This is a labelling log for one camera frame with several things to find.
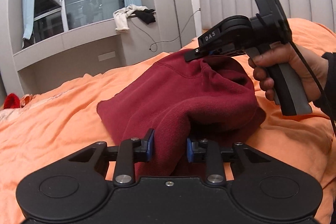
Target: hand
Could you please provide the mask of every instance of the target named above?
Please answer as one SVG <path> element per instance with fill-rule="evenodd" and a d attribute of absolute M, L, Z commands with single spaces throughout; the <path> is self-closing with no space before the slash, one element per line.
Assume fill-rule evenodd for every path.
<path fill-rule="evenodd" d="M 305 47 L 299 45 L 297 45 L 297 47 L 320 81 L 322 88 L 324 88 L 327 82 L 328 60 L 318 56 Z M 266 71 L 262 67 L 269 67 L 281 63 L 289 63 L 299 75 L 309 101 L 315 101 L 321 96 L 320 90 L 309 71 L 292 46 L 287 43 L 285 45 L 280 44 L 262 55 L 249 59 L 249 65 L 254 68 L 253 77 L 257 81 L 260 81 L 260 88 L 266 92 L 265 96 L 268 100 L 274 100 L 274 81 L 272 78 L 267 77 Z"/>

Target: sweater sleeve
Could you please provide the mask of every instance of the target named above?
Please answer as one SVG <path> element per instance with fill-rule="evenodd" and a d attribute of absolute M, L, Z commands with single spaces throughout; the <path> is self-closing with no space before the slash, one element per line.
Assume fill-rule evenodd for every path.
<path fill-rule="evenodd" d="M 327 59 L 329 62 L 327 82 L 325 84 L 324 92 L 330 102 L 333 117 L 336 117 L 336 52 L 326 52 L 322 55 L 322 57 Z M 324 102 L 324 98 L 320 97 L 319 99 L 314 101 L 313 104 L 316 107 L 319 107 L 325 114 L 329 115 L 329 110 Z"/>

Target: finger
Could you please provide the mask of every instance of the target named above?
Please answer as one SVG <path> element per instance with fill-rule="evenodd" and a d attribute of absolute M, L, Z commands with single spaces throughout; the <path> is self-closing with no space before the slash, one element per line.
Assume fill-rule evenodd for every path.
<path fill-rule="evenodd" d="M 293 48 L 288 43 L 272 48 L 269 51 L 253 58 L 254 64 L 259 67 L 269 67 L 275 64 L 288 63 L 292 58 Z"/>
<path fill-rule="evenodd" d="M 257 67 L 253 71 L 253 78 L 257 81 L 265 80 L 267 77 L 267 73 L 263 68 Z"/>
<path fill-rule="evenodd" d="M 254 69 L 256 67 L 255 63 L 252 61 L 251 58 L 249 58 L 248 63 L 249 63 L 249 65 L 252 69 Z"/>
<path fill-rule="evenodd" d="M 274 81 L 272 78 L 266 78 L 265 80 L 261 81 L 259 85 L 263 91 L 271 90 L 274 88 Z"/>
<path fill-rule="evenodd" d="M 274 90 L 267 90 L 265 93 L 265 97 L 267 100 L 274 101 Z"/>

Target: orange blanket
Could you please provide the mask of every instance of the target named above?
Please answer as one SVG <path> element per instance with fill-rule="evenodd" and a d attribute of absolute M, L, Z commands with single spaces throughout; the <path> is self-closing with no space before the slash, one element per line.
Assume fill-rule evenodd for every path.
<path fill-rule="evenodd" d="M 328 29 L 306 20 L 289 21 L 297 44 L 318 54 L 336 51 L 336 35 Z M 196 41 L 186 46 L 192 47 L 197 47 Z M 15 199 L 16 186 L 24 176 L 95 141 L 113 145 L 96 112 L 97 103 L 120 92 L 167 55 L 103 75 L 85 75 L 37 95 L 24 108 L 0 111 L 0 223 L 17 224 L 24 219 Z M 247 56 L 236 59 L 252 78 Z M 254 84 L 267 118 L 247 143 L 315 177 L 324 192 L 316 219 L 329 223 L 336 194 L 336 142 L 330 121 L 315 107 L 311 115 L 283 117 L 280 108 L 266 100 L 258 82 Z"/>

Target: maroon sweater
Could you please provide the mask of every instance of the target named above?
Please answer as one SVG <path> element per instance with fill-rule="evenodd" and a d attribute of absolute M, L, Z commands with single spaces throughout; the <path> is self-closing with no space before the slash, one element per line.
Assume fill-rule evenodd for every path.
<path fill-rule="evenodd" d="M 136 175 L 196 174 L 195 168 L 187 169 L 184 164 L 191 127 L 199 138 L 231 146 L 244 142 L 265 119 L 253 83 L 236 60 L 208 56 L 186 63 L 184 53 L 157 61 L 97 106 L 117 145 L 127 138 L 143 138 L 149 128 L 155 129 L 153 158 L 150 163 L 136 164 Z"/>

